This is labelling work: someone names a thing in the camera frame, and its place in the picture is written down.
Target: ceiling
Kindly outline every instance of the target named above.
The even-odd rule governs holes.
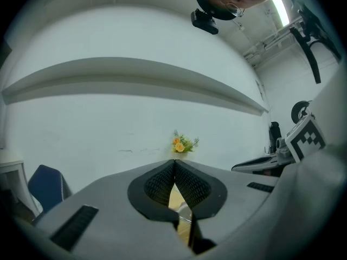
[[[296,10],[291,9],[290,0],[283,1],[290,21],[297,18]],[[15,25],[12,26],[15,29],[5,35],[5,39],[12,47],[12,43],[27,41],[36,31],[63,16],[106,4],[150,5],[177,12],[189,19],[191,12],[199,8],[196,0],[31,0]],[[257,44],[269,36],[277,34],[282,27],[272,0],[246,9],[242,17],[237,17],[232,21],[216,20],[216,23],[220,30],[218,37],[223,38],[247,59],[251,58],[249,55],[253,56],[254,51],[259,52]],[[256,63],[251,62],[251,64],[256,65],[263,60],[261,56],[258,55]]]

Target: yellow flower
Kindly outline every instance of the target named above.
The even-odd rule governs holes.
[[[179,143],[176,144],[175,149],[176,149],[178,152],[182,152],[182,151],[184,151],[184,145],[182,145],[182,144],[179,142]]]
[[[175,145],[179,143],[179,138],[174,138],[173,141],[172,141],[172,144]]]

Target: black camera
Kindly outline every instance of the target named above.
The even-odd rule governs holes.
[[[190,15],[193,26],[209,32],[212,35],[218,34],[218,27],[214,19],[205,12],[196,9]]]

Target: blue chair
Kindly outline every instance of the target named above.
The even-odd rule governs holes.
[[[69,197],[63,175],[54,168],[44,165],[40,165],[30,178],[28,189],[41,203],[43,209],[41,214],[47,213],[55,205]]]

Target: ceiling light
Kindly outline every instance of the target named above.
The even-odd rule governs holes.
[[[277,9],[278,14],[280,15],[283,27],[285,25],[288,25],[289,24],[289,18],[288,18],[286,8],[284,7],[282,0],[272,0],[272,1],[275,4],[275,7]]]

